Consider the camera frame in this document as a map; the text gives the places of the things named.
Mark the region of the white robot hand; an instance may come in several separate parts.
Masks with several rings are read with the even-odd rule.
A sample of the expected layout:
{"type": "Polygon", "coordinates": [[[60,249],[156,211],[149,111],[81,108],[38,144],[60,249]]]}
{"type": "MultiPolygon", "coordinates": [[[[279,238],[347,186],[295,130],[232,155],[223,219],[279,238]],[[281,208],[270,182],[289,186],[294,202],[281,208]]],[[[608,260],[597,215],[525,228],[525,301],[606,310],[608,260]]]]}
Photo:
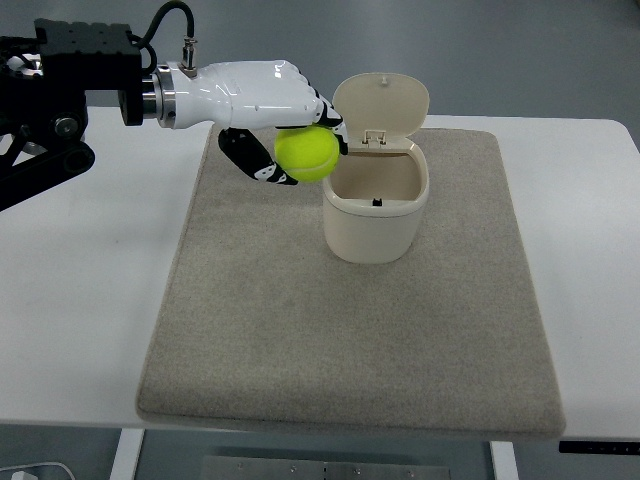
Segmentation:
{"type": "Polygon", "coordinates": [[[247,129],[333,128],[341,155],[349,153],[343,117],[316,93],[299,69],[286,60],[214,63],[188,76],[176,62],[160,65],[151,76],[153,115],[165,128],[212,122],[223,129],[218,146],[252,180],[297,185],[247,129]]]}

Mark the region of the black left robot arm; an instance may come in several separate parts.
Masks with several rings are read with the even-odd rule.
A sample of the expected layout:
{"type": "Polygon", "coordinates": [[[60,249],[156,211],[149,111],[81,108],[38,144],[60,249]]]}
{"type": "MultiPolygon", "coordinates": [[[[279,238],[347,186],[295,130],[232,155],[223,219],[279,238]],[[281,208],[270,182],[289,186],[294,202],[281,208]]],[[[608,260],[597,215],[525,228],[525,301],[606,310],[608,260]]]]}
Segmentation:
{"type": "Polygon", "coordinates": [[[187,35],[181,61],[161,65],[149,38],[125,24],[39,19],[35,30],[32,38],[1,41],[1,132],[11,138],[1,156],[3,208],[93,166],[94,152],[83,140],[90,90],[116,92],[128,126],[148,118],[171,129],[214,123],[223,153],[257,181],[297,181],[256,138],[259,129],[293,134],[315,126],[338,154],[348,150],[343,118],[287,61],[197,67],[195,40],[187,35]]]}

